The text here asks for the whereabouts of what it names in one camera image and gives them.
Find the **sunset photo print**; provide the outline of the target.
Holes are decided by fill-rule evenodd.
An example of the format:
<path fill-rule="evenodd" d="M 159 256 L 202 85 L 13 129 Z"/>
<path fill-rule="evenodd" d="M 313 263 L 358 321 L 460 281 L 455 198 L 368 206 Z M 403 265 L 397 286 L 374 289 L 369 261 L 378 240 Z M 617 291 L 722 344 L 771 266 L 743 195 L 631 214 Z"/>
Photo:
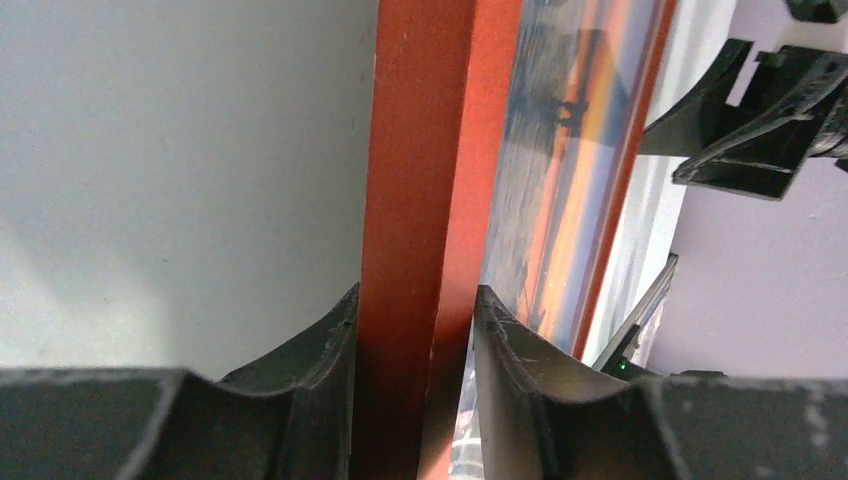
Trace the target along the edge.
<path fill-rule="evenodd" d="M 481 274 L 582 357 L 676 5 L 522 6 Z"/>

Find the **wooden picture frame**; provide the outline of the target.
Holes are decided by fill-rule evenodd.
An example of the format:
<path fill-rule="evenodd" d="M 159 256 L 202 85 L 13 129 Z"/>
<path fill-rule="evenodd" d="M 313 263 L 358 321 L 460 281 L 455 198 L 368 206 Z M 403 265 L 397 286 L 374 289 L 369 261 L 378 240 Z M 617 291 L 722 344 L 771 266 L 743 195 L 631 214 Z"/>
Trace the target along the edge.
<path fill-rule="evenodd" d="M 448 473 L 521 8 L 378 7 L 353 479 Z"/>

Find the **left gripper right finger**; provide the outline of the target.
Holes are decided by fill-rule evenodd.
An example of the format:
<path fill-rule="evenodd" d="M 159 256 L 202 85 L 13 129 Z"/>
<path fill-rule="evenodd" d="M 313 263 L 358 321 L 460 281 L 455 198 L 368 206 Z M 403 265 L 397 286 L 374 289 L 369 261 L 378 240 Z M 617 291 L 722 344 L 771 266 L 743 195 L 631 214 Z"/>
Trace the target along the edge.
<path fill-rule="evenodd" d="M 481 286 L 474 310 L 489 479 L 843 479 L 837 380 L 615 379 L 520 323 Z"/>

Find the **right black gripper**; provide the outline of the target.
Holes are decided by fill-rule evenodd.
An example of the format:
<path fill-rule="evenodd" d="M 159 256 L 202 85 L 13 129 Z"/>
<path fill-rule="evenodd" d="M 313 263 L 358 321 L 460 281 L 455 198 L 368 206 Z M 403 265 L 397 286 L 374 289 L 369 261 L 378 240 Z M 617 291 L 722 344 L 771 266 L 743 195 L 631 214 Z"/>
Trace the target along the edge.
<path fill-rule="evenodd" d="M 726 100 L 754 45 L 734 38 L 645 129 L 641 154 L 690 157 L 674 171 L 674 183 L 780 200 L 809 158 L 830 157 L 847 170 L 847 3 L 784 5 L 791 22 L 778 49 L 757 53 L 732 130 L 717 138 L 730 108 Z"/>

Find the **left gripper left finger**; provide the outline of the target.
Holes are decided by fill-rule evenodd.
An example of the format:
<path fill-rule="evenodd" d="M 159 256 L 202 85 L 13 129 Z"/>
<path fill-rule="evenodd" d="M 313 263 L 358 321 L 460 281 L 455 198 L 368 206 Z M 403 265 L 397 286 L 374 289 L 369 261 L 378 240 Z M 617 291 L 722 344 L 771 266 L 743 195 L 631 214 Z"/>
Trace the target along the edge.
<path fill-rule="evenodd" d="M 6 368 L 5 479 L 344 479 L 359 291 L 218 381 L 183 368 Z"/>

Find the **clear acrylic sheet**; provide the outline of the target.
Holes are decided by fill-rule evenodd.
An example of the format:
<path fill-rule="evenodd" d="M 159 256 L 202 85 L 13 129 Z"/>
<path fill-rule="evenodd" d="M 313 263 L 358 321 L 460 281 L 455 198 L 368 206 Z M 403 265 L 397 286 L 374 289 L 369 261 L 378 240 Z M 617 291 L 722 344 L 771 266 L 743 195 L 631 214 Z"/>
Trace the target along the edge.
<path fill-rule="evenodd" d="M 550 406 L 585 344 L 675 9 L 522 6 L 451 479 L 567 477 Z"/>

